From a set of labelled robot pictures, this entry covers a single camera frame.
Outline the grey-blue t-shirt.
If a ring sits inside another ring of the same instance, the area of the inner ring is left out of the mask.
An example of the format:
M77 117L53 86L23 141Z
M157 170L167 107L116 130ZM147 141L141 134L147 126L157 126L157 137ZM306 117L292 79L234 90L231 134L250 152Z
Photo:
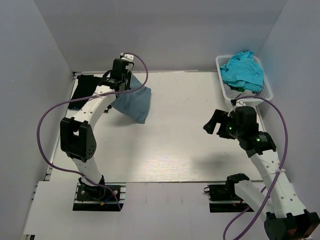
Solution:
M118 112L131 118L138 124L144 124L149 114L152 90L134 76L131 76L130 88L139 90L120 94L111 106Z

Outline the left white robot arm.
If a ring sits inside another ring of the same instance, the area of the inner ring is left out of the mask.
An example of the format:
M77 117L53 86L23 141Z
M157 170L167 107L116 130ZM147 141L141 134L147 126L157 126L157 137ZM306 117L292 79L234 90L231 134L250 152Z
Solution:
M130 88L134 56L122 53L113 61L110 76L104 75L97 87L80 110L71 118L60 122L60 147L72 159L78 171L83 174L80 183L89 186L88 193L99 200L105 196L103 175L99 172L94 159L97 142L93 133L94 127L117 95Z

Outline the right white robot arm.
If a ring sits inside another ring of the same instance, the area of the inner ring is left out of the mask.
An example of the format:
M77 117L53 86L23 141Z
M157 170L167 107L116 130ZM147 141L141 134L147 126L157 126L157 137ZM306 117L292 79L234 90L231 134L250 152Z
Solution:
M218 126L217 135L223 139L237 140L258 170L264 188L258 190L244 173L226 178L224 184L211 184L203 189L212 202L240 201L246 203L245 211L255 215L247 227L235 237L241 239L261 219L270 240L303 240L310 237L320 224L316 212L310 212L300 201L283 167L287 149L279 158L271 135L259 130L257 112L239 99L231 101L230 111L216 109L203 129L210 135Z

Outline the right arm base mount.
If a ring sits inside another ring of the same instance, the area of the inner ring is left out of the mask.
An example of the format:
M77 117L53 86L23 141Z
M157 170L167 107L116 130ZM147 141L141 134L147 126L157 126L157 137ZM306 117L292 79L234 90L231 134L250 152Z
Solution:
M240 213L249 205L239 197L232 197L224 184L207 185L203 192L209 198L210 213Z

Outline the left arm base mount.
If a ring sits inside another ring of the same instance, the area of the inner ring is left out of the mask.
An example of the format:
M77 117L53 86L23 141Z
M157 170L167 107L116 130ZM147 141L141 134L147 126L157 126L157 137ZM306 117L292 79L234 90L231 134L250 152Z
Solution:
M108 189L103 189L102 193L93 195L80 183L77 184L72 210L74 212L120 212L126 197L126 183L105 183Z

